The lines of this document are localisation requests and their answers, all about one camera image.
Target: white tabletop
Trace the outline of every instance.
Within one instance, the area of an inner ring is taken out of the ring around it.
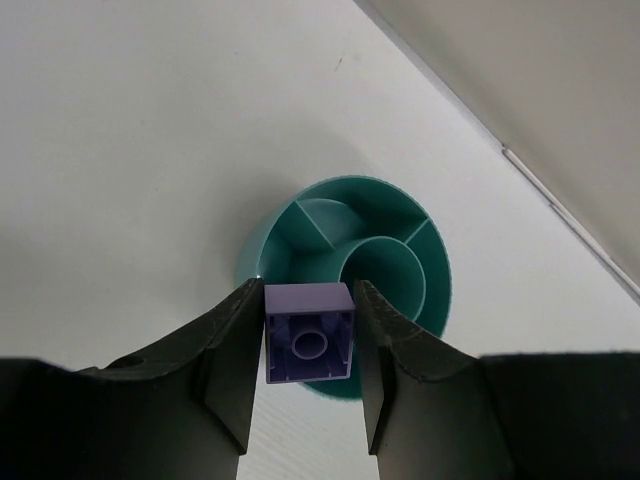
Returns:
[[[254,223],[346,174],[413,195],[471,354],[640,347],[640,310],[350,0],[0,5],[0,352],[105,366],[232,289]],[[259,375],[240,479],[371,479],[362,407]]]

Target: teal bowl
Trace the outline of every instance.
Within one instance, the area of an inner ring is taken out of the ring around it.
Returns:
[[[409,195],[370,177],[337,177],[303,190],[267,215],[238,257],[236,285],[370,280],[396,310],[436,336],[447,323],[451,272],[427,213]],[[325,395],[360,398],[351,377],[310,382]]]

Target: purple lego brick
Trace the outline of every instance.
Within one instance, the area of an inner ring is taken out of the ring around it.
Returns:
[[[355,305],[344,283],[266,285],[267,383],[351,375]]]

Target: gray wall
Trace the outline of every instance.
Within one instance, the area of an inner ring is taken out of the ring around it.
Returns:
[[[640,2],[368,1],[640,283]]]

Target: white surface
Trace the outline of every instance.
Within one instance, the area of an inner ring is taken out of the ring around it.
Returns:
[[[640,285],[640,2],[373,5]]]
[[[104,366],[232,287],[254,222],[380,176],[447,244],[446,339],[637,348],[636,305],[348,0],[0,4],[0,351]],[[370,479],[362,408],[256,393],[240,479]]]

